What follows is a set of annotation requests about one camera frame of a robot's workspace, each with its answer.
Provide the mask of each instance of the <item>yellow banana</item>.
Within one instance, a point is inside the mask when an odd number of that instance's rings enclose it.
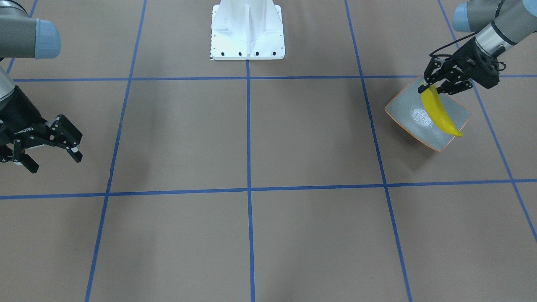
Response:
[[[438,96],[436,86],[431,85],[422,92],[422,103],[423,108],[425,108],[425,111],[433,123],[440,130],[457,137],[462,136],[462,133],[455,127],[455,123],[453,123],[447,114],[446,109],[444,109],[440,96]]]

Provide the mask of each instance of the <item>grid line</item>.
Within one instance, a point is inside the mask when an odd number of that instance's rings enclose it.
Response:
[[[256,301],[255,263],[253,253],[252,211],[252,125],[250,106],[250,61],[246,60],[246,182],[248,191],[248,237],[250,242],[250,301]]]
[[[35,7],[37,5],[38,0],[34,0],[32,10],[30,13],[30,16],[33,15]],[[147,0],[143,1],[143,8],[141,12],[140,17],[140,23],[139,23],[139,29],[138,34],[136,38],[136,43],[134,47],[133,52],[133,58],[131,62],[129,77],[126,78],[42,78],[42,79],[16,79],[15,82],[103,82],[103,81],[126,81],[127,87],[123,102],[123,107],[121,110],[121,116],[118,126],[118,132],[117,132],[117,138],[115,142],[115,148],[114,153],[112,157],[111,162],[111,168],[110,168],[110,177],[108,179],[106,192],[100,192],[100,193],[66,193],[66,194],[45,194],[45,195],[17,195],[17,196],[0,196],[0,200],[6,200],[6,199],[38,199],[38,198],[79,198],[79,197],[104,197],[103,202],[103,209],[101,212],[100,222],[99,222],[99,230],[97,234],[96,239],[96,245],[95,250],[93,253],[93,259],[92,259],[92,266],[90,270],[90,277],[88,280],[88,288],[86,290],[86,296],[85,301],[88,302],[90,298],[91,293],[91,286],[93,277],[95,274],[95,266],[98,256],[98,250],[99,250],[99,244],[100,244],[100,238],[103,231],[103,225],[104,225],[104,219],[106,214],[106,208],[108,203],[108,198],[110,196],[143,196],[143,195],[180,195],[180,194],[204,194],[204,193],[227,193],[227,192],[247,192],[248,193],[248,216],[249,216],[249,240],[250,240],[250,283],[251,283],[251,301],[255,302],[255,274],[254,274],[254,245],[253,245],[253,215],[252,215],[252,192],[261,192],[261,191],[293,191],[293,190],[337,190],[337,189],[366,189],[366,188],[384,188],[386,199],[388,203],[390,218],[392,222],[392,227],[394,231],[394,236],[396,240],[396,245],[398,249],[398,254],[400,257],[400,263],[401,268],[403,271],[403,277],[405,281],[405,287],[407,290],[408,300],[409,302],[412,302],[412,295],[410,291],[410,285],[408,281],[408,276],[404,264],[404,257],[402,254],[402,248],[401,243],[398,236],[397,226],[395,222],[395,216],[393,213],[393,207],[391,205],[391,199],[389,195],[389,188],[396,188],[396,187],[413,187],[413,186],[445,186],[445,185],[479,185],[479,184],[505,184],[505,183],[511,183],[513,185],[513,188],[517,194],[518,200],[520,202],[521,207],[523,208],[524,214],[526,216],[526,219],[528,220],[528,223],[530,225],[530,228],[533,232],[533,235],[535,237],[535,240],[537,241],[537,234],[535,232],[535,228],[533,227],[532,221],[529,217],[529,214],[525,208],[524,202],[522,197],[520,196],[520,193],[517,188],[517,183],[536,183],[537,178],[530,178],[530,179],[514,179],[510,168],[507,164],[507,160],[503,154],[503,151],[501,149],[500,143],[495,135],[494,129],[492,127],[492,124],[489,120],[489,117],[487,115],[487,112],[485,110],[485,107],[481,101],[481,98],[479,96],[479,93],[474,85],[474,90],[477,95],[478,101],[480,103],[480,106],[482,108],[482,111],[485,115],[485,118],[487,120],[489,129],[492,133],[492,136],[496,142],[496,146],[498,148],[498,151],[500,152],[500,155],[502,157],[502,160],[504,162],[504,165],[506,167],[507,173],[509,175],[510,179],[497,179],[497,180],[478,180],[478,181],[460,181],[460,182],[416,182],[416,183],[388,183],[386,180],[386,175],[384,173],[384,167],[382,164],[382,157],[380,153],[380,147],[378,144],[375,126],[373,122],[373,116],[371,113],[371,107],[369,105],[369,99],[367,95],[367,89],[365,84],[366,78],[414,78],[416,75],[364,75],[361,68],[360,63],[360,57],[358,53],[358,47],[357,42],[354,34],[354,29],[352,26],[352,19],[351,14],[349,10],[349,4],[347,0],[344,0],[345,6],[346,6],[346,13],[347,18],[349,21],[351,36],[353,39],[354,44],[354,50],[356,55],[356,60],[358,64],[358,69],[360,75],[354,75],[354,76],[251,76],[250,75],[250,62],[246,60],[246,77],[133,77],[134,72],[134,66],[136,62],[136,55],[137,50],[140,42],[140,36],[142,32],[143,27],[143,20],[144,20],[144,14],[146,11],[147,6]],[[442,10],[442,13],[444,14],[444,17],[446,19],[447,25],[449,27],[449,30],[455,39],[455,35],[453,32],[453,29],[451,28],[451,25],[449,23],[449,20],[447,19],[446,12],[444,10],[444,7],[441,3],[441,0],[438,0],[438,3],[440,5],[440,8]],[[15,59],[11,59],[9,67],[7,69],[7,73],[9,73],[12,69],[12,66],[14,64]],[[500,77],[510,77],[510,78],[518,78],[518,77],[537,77],[537,75],[500,75]],[[368,116],[371,121],[371,130],[372,135],[375,143],[375,149],[379,161],[379,168],[380,173],[382,176],[382,183],[381,184],[356,184],[356,185],[318,185],[318,186],[275,186],[275,187],[256,187],[253,188],[251,184],[251,107],[250,107],[250,82],[252,80],[307,80],[307,79],[360,79],[361,85],[364,91],[364,98],[367,106]],[[115,161],[117,159],[117,153],[119,148],[119,142],[121,138],[121,132],[122,132],[122,122],[125,116],[125,109],[128,101],[128,96],[130,92],[130,86],[132,81],[213,81],[213,80],[246,80],[246,110],[247,110],[247,187],[246,188],[230,188],[230,189],[199,189],[199,190],[169,190],[169,191],[140,191],[140,192],[111,192],[111,185],[112,185],[112,178],[114,174],[114,168],[115,168]]]
[[[446,11],[444,10],[444,6],[442,5],[442,1],[438,0],[438,4],[440,5],[440,9],[442,10],[442,13],[444,14],[444,16],[446,16]],[[452,36],[453,40],[456,40],[455,32],[453,32],[453,28],[451,26],[451,23],[447,19],[447,16],[446,16],[446,23],[447,23],[447,27],[449,28],[449,31],[451,32],[451,36]],[[514,181],[513,174],[511,173],[511,169],[509,168],[509,165],[507,163],[507,159],[505,158],[505,155],[503,153],[503,150],[502,150],[502,147],[501,147],[500,142],[498,140],[498,137],[496,136],[496,132],[494,131],[494,127],[492,126],[492,123],[490,122],[489,115],[487,114],[487,111],[485,109],[485,105],[483,104],[483,101],[481,100],[481,96],[479,95],[479,91],[477,91],[477,86],[475,85],[473,80],[472,80],[472,82],[473,82],[473,89],[474,89],[475,95],[477,96],[477,101],[479,102],[481,110],[483,111],[483,115],[485,116],[485,120],[487,121],[487,125],[489,126],[490,133],[492,134],[492,137],[494,138],[494,142],[496,143],[496,147],[497,147],[498,152],[499,152],[499,154],[500,154],[500,156],[502,158],[502,161],[504,163],[505,170],[507,171],[507,174],[509,175],[509,179],[510,179],[511,184],[513,185],[513,189],[514,189],[514,191],[515,191],[515,193],[517,195],[518,202],[520,203],[520,207],[522,208],[524,216],[526,217],[526,220],[527,220],[528,225],[529,225],[529,229],[531,230],[531,232],[533,234],[533,239],[535,240],[535,242],[537,242],[537,232],[535,231],[535,227],[533,226],[532,220],[531,220],[531,218],[529,216],[528,210],[526,209],[526,205],[524,204],[522,196],[520,195],[520,192],[518,191],[517,183]]]
[[[250,80],[311,80],[350,78],[415,78],[418,75],[335,75],[335,76],[250,76]],[[500,75],[500,77],[525,78],[537,75]],[[16,83],[28,82],[109,82],[109,81],[214,81],[246,80],[245,76],[205,76],[205,77],[88,77],[88,78],[16,78]]]
[[[129,72],[129,80],[127,82],[127,87],[125,89],[125,98],[123,100],[123,107],[121,108],[121,116],[119,119],[119,126],[118,126],[118,133],[115,139],[115,146],[114,146],[114,153],[112,155],[112,162],[110,164],[110,177],[108,179],[108,184],[106,185],[106,192],[105,197],[103,201],[103,209],[101,211],[101,217],[99,221],[99,230],[97,232],[97,239],[95,241],[95,249],[93,251],[93,259],[91,261],[91,269],[90,269],[90,276],[88,278],[88,287],[86,289],[86,295],[85,295],[85,302],[89,302],[90,295],[91,295],[91,287],[93,285],[93,277],[95,275],[95,267],[97,265],[97,256],[99,254],[99,246],[100,246],[100,239],[103,234],[103,227],[104,227],[104,219],[106,216],[106,208],[108,206],[108,198],[110,196],[110,189],[112,187],[112,179],[114,177],[114,169],[115,169],[115,161],[117,159],[118,155],[118,149],[119,149],[119,141],[121,139],[121,131],[123,126],[123,119],[125,117],[125,109],[127,107],[127,101],[129,98],[129,92],[130,92],[130,85],[132,83],[132,77],[134,72],[134,66],[136,64],[136,55],[138,53],[138,45],[140,43],[140,36],[142,34],[142,28],[143,28],[143,19],[144,15],[146,13],[146,7],[147,7],[147,0],[143,0],[143,6],[142,6],[142,12],[140,15],[140,23],[138,26],[138,33],[136,36],[136,43],[134,44],[134,51],[132,56],[132,62],[130,63],[130,72]]]
[[[378,141],[377,136],[376,136],[375,124],[374,124],[374,121],[373,121],[373,115],[371,113],[371,106],[369,104],[369,98],[368,98],[368,95],[367,95],[366,82],[365,82],[365,79],[363,77],[364,73],[362,71],[362,65],[361,65],[361,62],[360,62],[360,54],[358,52],[358,46],[356,44],[356,36],[354,34],[354,27],[352,26],[352,18],[351,18],[351,12],[349,10],[349,3],[348,3],[347,0],[344,0],[344,1],[345,1],[345,9],[347,10],[347,19],[349,21],[349,28],[351,30],[352,43],[354,45],[354,53],[356,54],[356,62],[358,64],[358,71],[359,71],[360,76],[361,76],[360,81],[361,81],[361,84],[362,84],[362,89],[364,91],[364,99],[365,99],[366,106],[367,106],[367,115],[369,116],[369,120],[371,121],[371,133],[373,135],[373,140],[375,142],[376,155],[377,155],[377,159],[379,161],[380,174],[382,176],[382,184],[383,184],[383,187],[384,187],[384,193],[386,194],[386,201],[388,203],[388,210],[390,212],[391,226],[392,226],[392,229],[394,231],[395,244],[397,245],[397,252],[399,254],[399,262],[400,262],[400,265],[401,265],[401,271],[402,271],[402,274],[403,274],[405,288],[407,290],[407,298],[408,298],[409,302],[412,302],[412,292],[410,290],[410,283],[408,281],[407,269],[406,269],[406,265],[405,265],[405,262],[404,262],[403,250],[401,248],[401,242],[400,242],[400,239],[399,239],[399,232],[397,230],[397,223],[395,221],[394,210],[393,210],[393,207],[391,205],[390,192],[389,192],[388,185],[387,185],[387,182],[386,182],[386,174],[384,173],[384,165],[382,164],[382,156],[380,154],[379,141]]]
[[[510,184],[510,179],[491,179],[481,181],[452,181],[452,182],[417,182],[417,183],[387,183],[389,188],[416,187],[416,186],[455,186],[455,185],[487,185],[487,184]],[[514,179],[516,183],[537,183],[537,178]],[[152,195],[189,195],[189,194],[214,194],[233,192],[267,192],[267,191],[300,191],[300,190],[337,190],[337,189],[370,189],[384,188],[383,183],[378,184],[352,184],[352,185],[306,185],[306,186],[267,186],[248,188],[227,188],[227,189],[193,189],[193,190],[162,190],[162,191],[126,191],[110,192],[108,196],[152,196]],[[6,195],[0,196],[0,200],[16,199],[45,199],[45,198],[82,198],[82,197],[104,197],[106,192],[96,193],[58,193],[41,195]]]

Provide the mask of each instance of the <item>brown floor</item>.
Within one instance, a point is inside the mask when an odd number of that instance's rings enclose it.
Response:
[[[249,63],[209,60],[217,0],[35,2],[60,56],[0,66],[84,158],[0,165],[1,301],[537,300],[537,37],[435,153],[384,107],[460,0],[277,0]]]

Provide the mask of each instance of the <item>silver robot arm segment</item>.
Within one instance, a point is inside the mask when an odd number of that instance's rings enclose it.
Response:
[[[470,89],[471,80],[487,89],[496,86],[505,69],[497,57],[537,31],[537,0],[472,0],[457,7],[453,26],[479,32],[453,55],[436,54],[453,43],[431,53],[424,72],[427,83],[419,93],[442,80],[438,92],[450,95]]]
[[[0,57],[52,59],[60,54],[56,26],[32,19],[15,1],[0,1]]]

